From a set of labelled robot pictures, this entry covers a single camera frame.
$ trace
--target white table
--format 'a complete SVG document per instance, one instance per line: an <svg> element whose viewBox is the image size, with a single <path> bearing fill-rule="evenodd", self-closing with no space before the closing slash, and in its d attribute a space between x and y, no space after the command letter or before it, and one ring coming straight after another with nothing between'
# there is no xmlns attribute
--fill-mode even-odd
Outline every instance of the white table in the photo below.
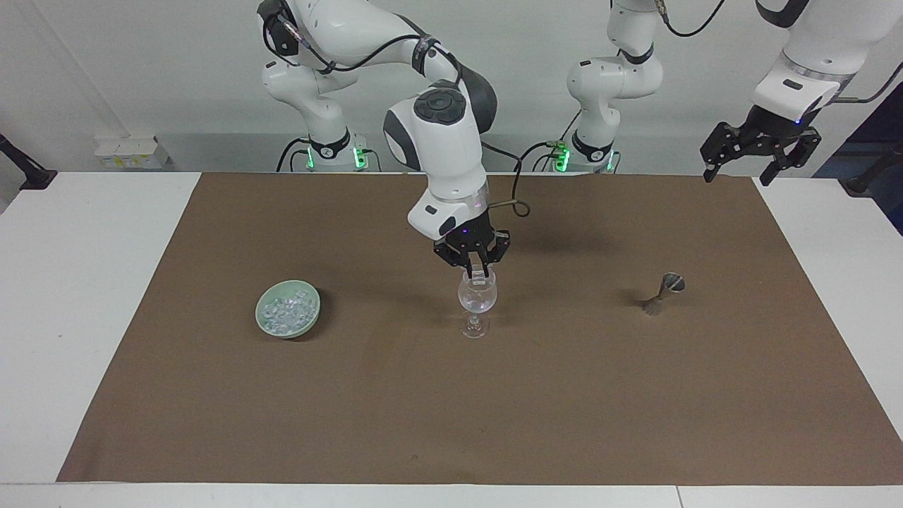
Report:
<svg viewBox="0 0 903 508"><path fill-rule="evenodd" d="M54 484L198 179L60 174L0 217L0 506L903 506L899 486ZM903 238L834 181L761 191L903 435Z"/></svg>

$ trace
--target wine glass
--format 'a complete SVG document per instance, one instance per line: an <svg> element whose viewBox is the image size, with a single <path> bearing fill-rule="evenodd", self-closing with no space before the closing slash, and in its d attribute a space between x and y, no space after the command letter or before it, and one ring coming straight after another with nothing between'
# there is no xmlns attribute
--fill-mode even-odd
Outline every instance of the wine glass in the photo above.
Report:
<svg viewBox="0 0 903 508"><path fill-rule="evenodd" d="M479 339L489 330L489 318L482 315L488 312L498 300L496 272L488 269L474 269L473 277L464 272L458 286L458 300L467 309L469 315L461 326L461 333L470 339Z"/></svg>

